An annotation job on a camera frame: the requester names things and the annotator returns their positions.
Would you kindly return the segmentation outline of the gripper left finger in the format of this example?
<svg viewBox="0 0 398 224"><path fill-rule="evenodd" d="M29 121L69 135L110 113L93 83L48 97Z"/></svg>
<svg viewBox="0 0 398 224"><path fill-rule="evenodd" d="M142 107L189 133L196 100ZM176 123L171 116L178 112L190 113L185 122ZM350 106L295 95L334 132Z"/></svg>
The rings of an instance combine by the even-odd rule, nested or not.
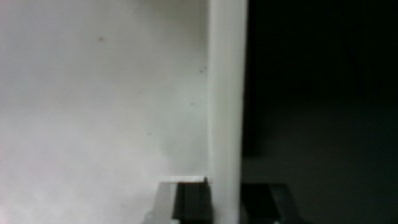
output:
<svg viewBox="0 0 398 224"><path fill-rule="evenodd" d="M142 224L213 224L212 189L203 182L164 182Z"/></svg>

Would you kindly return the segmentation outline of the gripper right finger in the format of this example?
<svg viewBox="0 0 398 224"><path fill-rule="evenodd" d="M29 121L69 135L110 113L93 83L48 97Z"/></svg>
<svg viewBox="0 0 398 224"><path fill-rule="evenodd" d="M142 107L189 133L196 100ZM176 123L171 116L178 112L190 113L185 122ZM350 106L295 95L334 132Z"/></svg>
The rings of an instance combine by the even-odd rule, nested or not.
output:
<svg viewBox="0 0 398 224"><path fill-rule="evenodd" d="M245 224L302 224L302 216L290 188L284 184L242 185Z"/></svg>

